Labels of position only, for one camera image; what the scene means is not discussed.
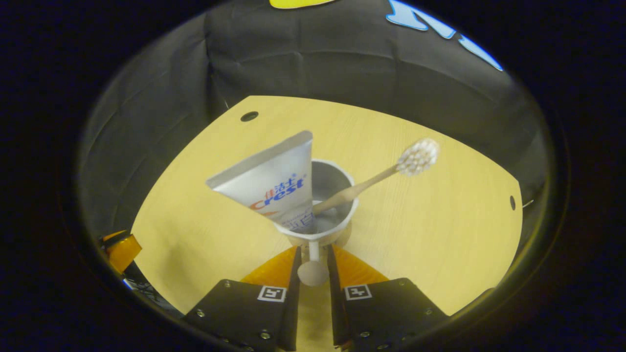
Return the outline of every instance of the toothbrush head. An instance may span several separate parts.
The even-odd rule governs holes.
[[[439,144],[430,138],[422,138],[402,153],[396,169],[407,176],[417,175],[434,165],[438,155]]]

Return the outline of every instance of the table surface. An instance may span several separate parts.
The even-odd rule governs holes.
[[[259,116],[242,122],[250,111]],[[143,248],[135,262],[174,307],[187,313],[219,280],[241,280],[290,247],[271,221],[205,181],[302,130],[313,133],[314,158],[336,162],[357,183],[393,165],[415,140],[435,139],[441,153],[430,170],[394,175],[359,196],[344,248],[390,279],[409,278],[447,315],[500,282],[518,247],[522,209],[517,180],[498,164],[395,116],[328,101],[250,96],[180,152],[133,224]],[[332,349],[328,283],[301,287],[297,347]]]

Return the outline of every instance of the toothpaste tube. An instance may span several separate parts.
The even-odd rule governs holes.
[[[207,180],[214,191],[294,232],[315,227],[311,188],[313,134],[302,131]]]

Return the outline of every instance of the hole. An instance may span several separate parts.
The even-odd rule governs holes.
[[[241,120],[243,122],[248,122],[251,120],[254,120],[257,116],[259,115],[258,112],[256,111],[250,111],[249,113],[245,114],[244,116],[241,117]]]

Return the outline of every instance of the cup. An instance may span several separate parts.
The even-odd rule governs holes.
[[[323,202],[340,190],[354,185],[354,179],[339,165],[330,160],[312,159],[311,181],[313,192],[313,204]],[[359,205],[359,200],[338,205],[316,216],[316,229],[311,234],[300,234],[274,224],[278,231],[285,234],[294,246],[309,247],[309,262],[304,263],[298,270],[300,280],[307,285],[317,286],[324,283],[322,276],[327,278],[328,269],[319,258],[319,247],[336,243],[343,246],[350,235],[350,220]],[[301,270],[310,270],[314,273],[315,280],[305,280]]]

